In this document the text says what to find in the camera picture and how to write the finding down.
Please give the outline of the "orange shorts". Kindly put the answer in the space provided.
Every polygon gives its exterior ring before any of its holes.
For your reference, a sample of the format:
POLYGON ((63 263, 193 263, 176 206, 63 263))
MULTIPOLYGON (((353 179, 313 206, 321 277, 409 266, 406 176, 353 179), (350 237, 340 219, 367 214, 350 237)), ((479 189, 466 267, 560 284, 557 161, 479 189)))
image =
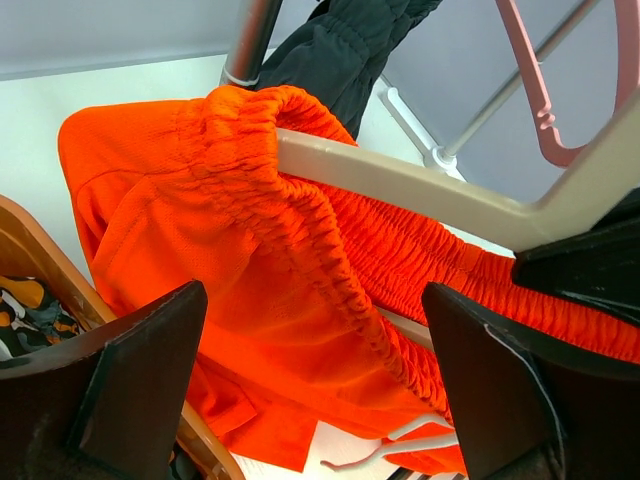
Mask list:
POLYGON ((514 285, 510 258, 419 214, 280 174, 279 128, 351 140, 293 86, 90 107, 58 134, 80 243, 113 312, 204 284, 187 399, 232 452, 300 471, 318 422, 386 440, 423 415, 449 418, 435 354, 385 317, 425 323, 431 282, 638 362, 636 327, 514 285))

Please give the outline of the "dark navy shorts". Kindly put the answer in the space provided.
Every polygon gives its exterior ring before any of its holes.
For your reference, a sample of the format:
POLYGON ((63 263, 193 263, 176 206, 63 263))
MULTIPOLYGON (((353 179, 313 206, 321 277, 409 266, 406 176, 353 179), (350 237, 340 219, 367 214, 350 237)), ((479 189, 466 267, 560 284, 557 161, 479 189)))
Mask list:
POLYGON ((255 88, 301 88, 356 138, 389 56, 439 5, 437 0, 321 1, 264 61, 255 88))

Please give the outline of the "pink plastic hanger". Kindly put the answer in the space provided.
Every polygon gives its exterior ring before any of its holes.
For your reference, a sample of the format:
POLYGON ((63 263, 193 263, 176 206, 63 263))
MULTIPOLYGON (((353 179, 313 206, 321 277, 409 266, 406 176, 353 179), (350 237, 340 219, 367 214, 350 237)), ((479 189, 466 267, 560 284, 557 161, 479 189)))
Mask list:
MULTIPOLYGON (((566 168, 583 150, 562 143, 555 127, 552 103, 540 68, 545 59, 594 8, 594 1, 582 1, 560 21, 535 48, 530 40, 517 4, 513 0, 497 0, 496 6, 514 53, 519 74, 529 103, 538 144, 543 157, 551 164, 566 168)), ((615 0, 617 31, 617 84, 614 108, 621 108, 639 88, 639 2, 615 0)))

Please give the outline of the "beige hanger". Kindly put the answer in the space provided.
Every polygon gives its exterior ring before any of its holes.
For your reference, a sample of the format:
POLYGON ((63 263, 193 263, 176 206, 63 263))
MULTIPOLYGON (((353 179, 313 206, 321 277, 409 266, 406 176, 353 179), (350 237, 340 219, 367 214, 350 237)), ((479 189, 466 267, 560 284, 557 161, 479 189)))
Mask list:
MULTIPOLYGON (((307 131, 279 129, 282 172, 433 218, 517 253, 589 231, 639 181, 639 99, 632 96, 538 201, 522 203, 446 174, 307 131)), ((608 356, 639 348, 639 323, 513 282, 515 261, 478 263, 462 294, 490 311, 608 356)))

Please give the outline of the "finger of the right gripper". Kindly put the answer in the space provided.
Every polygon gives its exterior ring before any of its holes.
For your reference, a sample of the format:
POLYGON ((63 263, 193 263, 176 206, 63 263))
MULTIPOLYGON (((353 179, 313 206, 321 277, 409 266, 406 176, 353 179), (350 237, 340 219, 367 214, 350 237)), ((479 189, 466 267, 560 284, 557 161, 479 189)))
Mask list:
POLYGON ((589 231, 516 254, 513 282, 639 323, 639 190, 589 231))

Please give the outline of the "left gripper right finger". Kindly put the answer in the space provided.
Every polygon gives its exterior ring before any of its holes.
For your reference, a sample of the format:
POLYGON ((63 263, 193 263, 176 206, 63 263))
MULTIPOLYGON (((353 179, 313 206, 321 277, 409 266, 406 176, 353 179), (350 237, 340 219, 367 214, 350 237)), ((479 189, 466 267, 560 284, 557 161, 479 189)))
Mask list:
POLYGON ((441 284, 425 288, 422 304, 469 478, 638 478, 638 365, 441 284))

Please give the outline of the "camouflage patterned shorts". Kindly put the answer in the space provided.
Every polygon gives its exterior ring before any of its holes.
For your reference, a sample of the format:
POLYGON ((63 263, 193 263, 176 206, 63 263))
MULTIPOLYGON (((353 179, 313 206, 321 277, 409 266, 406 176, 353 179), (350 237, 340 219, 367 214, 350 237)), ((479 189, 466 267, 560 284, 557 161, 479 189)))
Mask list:
POLYGON ((53 346, 85 332, 48 286, 34 277, 1 277, 1 360, 53 346))

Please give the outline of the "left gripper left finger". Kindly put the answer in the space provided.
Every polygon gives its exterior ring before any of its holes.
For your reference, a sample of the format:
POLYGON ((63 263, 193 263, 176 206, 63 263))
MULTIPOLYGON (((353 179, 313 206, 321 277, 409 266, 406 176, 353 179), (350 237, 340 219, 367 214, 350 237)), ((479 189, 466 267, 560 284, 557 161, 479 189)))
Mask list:
POLYGON ((207 295, 191 281, 1 363, 4 479, 165 479, 207 295))

